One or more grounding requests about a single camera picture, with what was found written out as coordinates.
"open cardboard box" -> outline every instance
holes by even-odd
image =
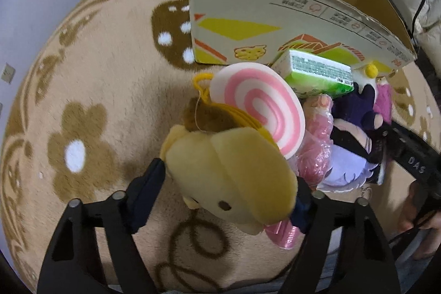
[[[190,0],[197,62],[271,65],[288,48],[387,75],[415,59],[388,0]]]

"yellow plush toy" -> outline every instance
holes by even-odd
[[[184,125],[171,128],[160,157],[189,208],[205,208],[258,234],[290,215],[297,179],[256,119],[210,101],[199,81],[211,77],[195,77],[200,98],[184,111]]]

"patterned rug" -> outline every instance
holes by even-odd
[[[82,0],[25,77],[1,153],[1,218],[15,266],[35,289],[53,230],[74,197],[105,199],[158,156],[170,127],[196,95],[188,0]],[[395,118],[440,149],[441,117],[414,64],[390,78]],[[410,178],[399,166],[373,191],[393,230]],[[346,195],[355,199],[360,193]],[[116,284],[104,232],[98,243]],[[276,276],[293,250],[249,236],[205,210],[189,210],[167,179],[150,219],[134,236],[160,289],[218,292]]]

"yellow pom-pom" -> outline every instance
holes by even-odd
[[[374,64],[368,64],[364,68],[364,73],[370,79],[374,79],[378,75],[378,69]]]

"brown plush hair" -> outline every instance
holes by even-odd
[[[235,129],[240,125],[225,110],[207,104],[198,98],[192,98],[182,115],[187,131],[221,132]]]

